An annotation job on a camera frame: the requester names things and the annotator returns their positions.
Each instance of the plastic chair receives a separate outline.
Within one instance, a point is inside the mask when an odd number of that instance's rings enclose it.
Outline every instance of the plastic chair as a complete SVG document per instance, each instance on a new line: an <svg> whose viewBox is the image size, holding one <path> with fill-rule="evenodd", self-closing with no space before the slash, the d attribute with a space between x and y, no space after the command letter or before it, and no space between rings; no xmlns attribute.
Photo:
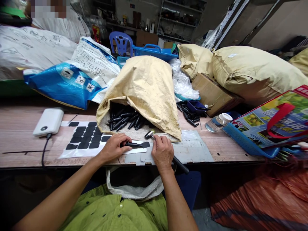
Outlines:
<svg viewBox="0 0 308 231"><path fill-rule="evenodd" d="M127 34L119 32L119 31L114 31L111 32L109 35L109 40L110 40L110 45L111 45L111 50L112 53L114 53L114 49L113 49L113 43L112 40L115 40L116 45L118 46L118 52L119 55L123 55L124 53L126 53L126 48L127 48L127 41L129 41L130 45L131 45L131 56L133 56L133 40L131 37L129 37Z"/></svg>

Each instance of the plastic bottle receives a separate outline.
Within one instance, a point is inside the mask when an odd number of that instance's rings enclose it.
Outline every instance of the plastic bottle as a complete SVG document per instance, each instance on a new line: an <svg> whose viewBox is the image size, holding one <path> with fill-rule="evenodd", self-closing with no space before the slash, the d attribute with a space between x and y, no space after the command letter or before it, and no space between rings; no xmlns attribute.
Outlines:
<svg viewBox="0 0 308 231"><path fill-rule="evenodd" d="M209 122L205 124L205 128L212 133L217 132L223 127L227 126L229 122L232 121L232 117L227 113L222 113L220 115L215 116Z"/></svg>

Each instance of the red strap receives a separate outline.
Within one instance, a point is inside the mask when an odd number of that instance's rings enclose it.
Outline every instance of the red strap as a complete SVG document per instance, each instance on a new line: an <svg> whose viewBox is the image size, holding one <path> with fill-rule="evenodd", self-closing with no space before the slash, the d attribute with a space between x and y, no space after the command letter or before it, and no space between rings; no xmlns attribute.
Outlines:
<svg viewBox="0 0 308 231"><path fill-rule="evenodd" d="M298 133L294 136L280 136L280 135L275 135L274 133L272 133L270 131L270 129L277 124L280 120L282 120L287 114L289 114L291 111L293 111L293 109L295 108L295 106L293 106L292 104L288 104L288 103L284 103L278 106L279 111L270 119L270 121L267 123L267 133L274 137L274 138L278 138L278 139L286 139L286 138L292 138L292 137L298 137L298 136L303 136L303 135L307 135L308 134L308 130L303 131L301 133Z"/></svg>

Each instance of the pile of black parts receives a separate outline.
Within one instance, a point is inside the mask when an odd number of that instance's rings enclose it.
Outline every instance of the pile of black parts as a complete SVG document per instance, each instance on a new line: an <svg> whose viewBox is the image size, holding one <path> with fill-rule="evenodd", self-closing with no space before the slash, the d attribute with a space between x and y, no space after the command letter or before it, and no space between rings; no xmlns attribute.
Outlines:
<svg viewBox="0 0 308 231"><path fill-rule="evenodd" d="M184 115L184 118L186 119L186 121L194 127L197 127L199 125L199 123L195 124L195 122L200 121L200 117L207 117L208 116L205 112L203 112L202 114L197 114L197 113L191 112L191 110L186 105L186 102L184 102L184 101L180 101L180 102L176 103L176 107L181 112L183 112L183 115Z"/></svg>
<svg viewBox="0 0 308 231"><path fill-rule="evenodd" d="M135 130L142 128L145 124L150 124L148 120L131 106L125 106L118 103L111 103L110 120L107 122L109 123L110 131L116 130L117 132L124 128L128 123L130 123L130 125L127 129L134 127Z"/></svg>

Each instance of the hand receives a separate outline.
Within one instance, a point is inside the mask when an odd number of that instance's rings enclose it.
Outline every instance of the hand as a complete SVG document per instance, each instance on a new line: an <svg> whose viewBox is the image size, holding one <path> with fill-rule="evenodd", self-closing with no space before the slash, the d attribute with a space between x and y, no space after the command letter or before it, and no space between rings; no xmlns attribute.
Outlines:
<svg viewBox="0 0 308 231"><path fill-rule="evenodd" d="M174 150L170 139L165 136L154 135L152 157L158 168L159 173L165 170L172 170Z"/></svg>
<svg viewBox="0 0 308 231"><path fill-rule="evenodd" d="M124 133L117 133L112 135L103 149L96 156L101 165L120 157L124 152L132 150L132 147L120 147L121 144L125 145L127 141L131 143L132 139L126 136Z"/></svg>

